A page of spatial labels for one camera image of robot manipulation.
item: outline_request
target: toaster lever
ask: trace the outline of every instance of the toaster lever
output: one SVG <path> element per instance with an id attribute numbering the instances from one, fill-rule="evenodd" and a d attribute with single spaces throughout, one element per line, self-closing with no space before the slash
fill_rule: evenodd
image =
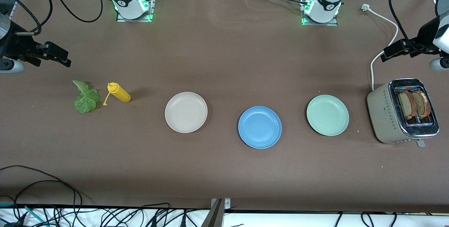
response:
<path id="1" fill-rule="evenodd" d="M 418 145 L 419 148 L 423 148 L 425 147 L 424 141 L 423 140 L 417 140 L 416 144 Z"/>

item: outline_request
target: green plate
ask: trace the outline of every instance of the green plate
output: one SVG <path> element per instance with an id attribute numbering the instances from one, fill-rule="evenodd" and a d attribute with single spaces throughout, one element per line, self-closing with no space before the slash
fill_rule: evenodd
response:
<path id="1" fill-rule="evenodd" d="M 348 127 L 349 112 L 340 99 L 324 94 L 309 102 L 307 120 L 319 134 L 337 136 Z"/>

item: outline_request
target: toast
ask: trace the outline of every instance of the toast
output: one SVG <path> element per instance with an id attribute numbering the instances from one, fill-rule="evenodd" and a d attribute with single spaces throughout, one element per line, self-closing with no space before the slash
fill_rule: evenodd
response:
<path id="1" fill-rule="evenodd" d="M 399 102 L 401 103 L 402 114 L 406 119 L 412 119 L 417 113 L 417 106 L 414 96 L 410 92 L 400 92 Z"/>
<path id="2" fill-rule="evenodd" d="M 412 95 L 415 99 L 415 104 L 420 118 L 422 119 L 430 115 L 430 103 L 429 99 L 427 99 L 427 96 L 425 96 L 425 93 L 423 91 L 416 91 L 413 92 Z"/>

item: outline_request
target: black connector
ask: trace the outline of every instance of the black connector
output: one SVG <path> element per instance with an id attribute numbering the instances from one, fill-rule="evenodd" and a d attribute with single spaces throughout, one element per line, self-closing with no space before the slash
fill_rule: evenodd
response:
<path id="1" fill-rule="evenodd" d="M 27 216 L 27 213 L 23 214 L 19 220 L 14 224 L 15 227 L 24 227 L 24 221 L 25 217 Z"/>
<path id="2" fill-rule="evenodd" d="M 184 215 L 182 215 L 182 221 L 181 221 L 181 225 L 179 227 L 187 227 L 186 226 L 186 215 L 187 215 L 187 210 L 184 210 Z"/>

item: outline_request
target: plate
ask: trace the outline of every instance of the plate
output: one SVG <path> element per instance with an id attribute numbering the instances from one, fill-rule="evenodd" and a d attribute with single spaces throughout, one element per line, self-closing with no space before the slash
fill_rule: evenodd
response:
<path id="1" fill-rule="evenodd" d="M 324 94 L 309 102 L 307 120 L 319 134 L 337 136 L 348 127 L 349 112 L 340 99 Z"/>
<path id="2" fill-rule="evenodd" d="M 240 117 L 240 138 L 255 149 L 272 147 L 281 137 L 281 133 L 281 120 L 267 107 L 251 107 Z"/>
<path id="3" fill-rule="evenodd" d="M 204 99 L 192 92 L 173 96 L 165 107 L 165 121 L 179 133 L 190 133 L 199 129 L 207 118 Z"/>

